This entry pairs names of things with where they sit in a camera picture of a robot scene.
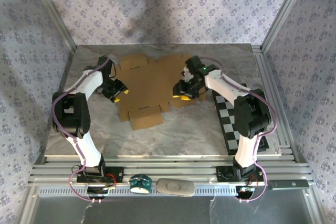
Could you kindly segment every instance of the metal base plate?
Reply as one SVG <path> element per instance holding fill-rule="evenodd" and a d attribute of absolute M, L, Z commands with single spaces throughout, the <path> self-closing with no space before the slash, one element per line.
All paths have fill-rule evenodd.
<path fill-rule="evenodd" d="M 254 175 L 258 182 L 263 182 L 264 177 L 260 168 L 256 167 L 256 169 L 249 173 L 246 177 L 238 179 L 234 177 L 232 166 L 217 166 L 216 167 L 216 175 L 218 182 L 248 182 L 251 175 Z"/>
<path fill-rule="evenodd" d="M 106 174 L 113 174 L 116 178 L 116 183 L 122 183 L 124 175 L 124 167 L 106 167 Z M 85 176 L 83 173 L 79 173 L 77 176 L 77 183 L 111 183 L 113 182 L 112 177 L 94 177 L 94 176 Z"/>
<path fill-rule="evenodd" d="M 87 196 L 87 186 L 77 185 L 73 187 L 74 190 L 81 196 Z M 130 190 L 130 186 L 118 185 L 115 189 L 109 189 L 106 191 L 110 197 L 174 197 L 173 195 L 161 194 L 153 185 L 149 194 L 134 194 Z M 53 197 L 53 196 L 68 196 L 75 197 L 69 186 L 40 186 L 38 195 L 41 197 Z M 195 185 L 194 196 L 237 196 L 235 185 L 211 185 L 206 186 Z"/>

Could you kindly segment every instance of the cardboard flap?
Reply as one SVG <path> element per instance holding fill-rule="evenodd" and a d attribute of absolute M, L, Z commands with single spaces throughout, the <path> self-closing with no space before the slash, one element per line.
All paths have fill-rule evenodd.
<path fill-rule="evenodd" d="M 126 55 L 120 59 L 121 70 L 146 66 L 147 64 L 148 63 L 145 53 Z"/>
<path fill-rule="evenodd" d="M 167 102 L 160 103 L 161 112 L 168 112 L 170 111 L 170 105 Z"/>
<path fill-rule="evenodd" d="M 183 101 L 180 98 L 173 98 L 172 100 L 169 101 L 169 103 L 176 109 L 180 109 L 182 107 L 186 107 L 189 105 L 194 105 L 196 104 L 197 99 L 190 100 L 190 101 Z"/>
<path fill-rule="evenodd" d="M 198 96 L 198 99 L 201 102 L 204 102 L 206 99 L 206 89 L 205 88 L 201 88 L 200 91 L 198 92 L 200 95 Z"/>
<path fill-rule="evenodd" d="M 160 106 L 153 106 L 129 113 L 134 130 L 145 129 L 163 123 Z"/>
<path fill-rule="evenodd" d="M 117 103 L 119 110 L 123 110 L 123 111 L 128 111 L 128 107 L 127 107 L 127 97 L 126 94 L 121 92 L 118 94 L 118 98 L 120 99 L 120 101 Z"/>
<path fill-rule="evenodd" d="M 184 52 L 184 53 L 182 53 L 182 58 L 183 58 L 184 62 L 186 62 L 187 59 L 191 58 L 191 55 L 188 52 Z"/>
<path fill-rule="evenodd" d="M 154 63 L 156 63 L 156 60 L 154 58 L 148 58 L 147 62 L 148 62 L 148 64 L 154 64 Z"/>
<path fill-rule="evenodd" d="M 130 115 L 127 110 L 119 110 L 119 118 L 121 122 L 127 122 L 130 120 Z"/>
<path fill-rule="evenodd" d="M 184 66 L 184 60 L 181 55 L 174 54 L 159 58 L 157 61 L 159 73 L 163 77 L 162 94 L 166 97 L 166 101 L 173 96 L 173 87 L 181 79 L 181 72 Z"/>
<path fill-rule="evenodd" d="M 159 72 L 157 64 L 122 70 L 118 73 L 118 78 L 129 89 L 129 93 L 121 96 L 119 102 L 128 111 L 136 111 L 167 101 L 167 96 L 163 92 L 164 75 Z"/>

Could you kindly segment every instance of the gray oval object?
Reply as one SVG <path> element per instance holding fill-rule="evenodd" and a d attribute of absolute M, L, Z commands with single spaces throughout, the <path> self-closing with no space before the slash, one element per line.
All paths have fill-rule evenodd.
<path fill-rule="evenodd" d="M 156 182 L 156 190 L 160 194 L 191 197 L 195 194 L 195 185 L 188 180 L 160 178 Z"/>

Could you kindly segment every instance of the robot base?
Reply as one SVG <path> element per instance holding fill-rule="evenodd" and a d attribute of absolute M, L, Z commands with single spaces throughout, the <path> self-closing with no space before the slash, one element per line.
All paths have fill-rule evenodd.
<path fill-rule="evenodd" d="M 258 167 L 239 178 L 235 175 L 233 166 L 217 166 L 216 175 L 218 182 L 248 182 L 251 175 L 254 175 L 259 182 L 264 181 L 262 171 Z"/>
<path fill-rule="evenodd" d="M 123 167 L 106 167 L 104 169 L 104 173 L 106 175 L 112 174 L 116 181 L 115 183 L 122 183 L 122 178 L 124 175 L 124 168 Z M 77 183 L 86 183 L 86 184 L 110 184 L 113 183 L 113 178 L 111 176 L 89 176 L 84 175 L 83 173 L 79 173 L 77 176 Z"/>

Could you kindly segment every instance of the aluminum frame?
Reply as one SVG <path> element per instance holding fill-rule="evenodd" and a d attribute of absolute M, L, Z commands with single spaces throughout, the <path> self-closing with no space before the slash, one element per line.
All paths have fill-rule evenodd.
<path fill-rule="evenodd" d="M 56 7 L 54 6 L 52 0 L 41 0 L 42 4 L 44 5 L 45 9 L 47 10 L 50 18 L 53 20 L 57 30 L 60 32 L 62 38 L 68 45 L 71 54 L 73 55 L 76 51 L 77 45 L 72 38 L 69 30 L 67 29 L 66 25 L 64 24 L 61 16 L 59 15 Z"/>
<path fill-rule="evenodd" d="M 296 0 L 283 0 L 283 3 L 278 11 L 271 27 L 269 28 L 264 41 L 261 44 L 262 52 L 267 52 L 270 45 L 274 41 L 275 37 L 277 36 L 280 28 L 284 24 L 286 18 L 289 15 L 290 10 L 292 9 Z"/>
<path fill-rule="evenodd" d="M 310 188 L 302 190 L 302 193 L 309 209 L 311 221 L 312 223 L 327 223 L 327 217 L 321 206 L 311 169 L 307 163 L 301 163 L 302 160 L 294 144 L 267 59 L 261 53 L 259 46 L 253 46 L 253 51 L 267 99 L 275 107 L 279 116 L 277 134 L 281 147 L 281 155 L 279 156 L 258 155 L 259 163 L 265 168 L 269 180 L 306 179 Z M 244 185 L 245 183 L 240 182 L 216 182 L 215 167 L 231 165 L 232 159 L 232 156 L 222 155 L 118 156 L 107 157 L 106 165 L 125 167 L 123 183 L 121 184 L 123 187 L 128 186 L 128 179 L 138 173 L 148 174 L 153 182 L 159 178 L 177 178 L 191 180 L 196 186 Z M 34 207 L 39 200 L 38 192 L 41 187 L 58 188 L 66 186 L 69 170 L 72 166 L 80 163 L 79 158 L 75 156 L 47 157 L 41 160 L 43 164 L 36 164 L 33 167 L 26 189 L 25 204 L 17 217 L 16 223 L 30 222 L 34 214 Z M 75 180 L 73 180 L 73 185 L 79 186 Z"/>

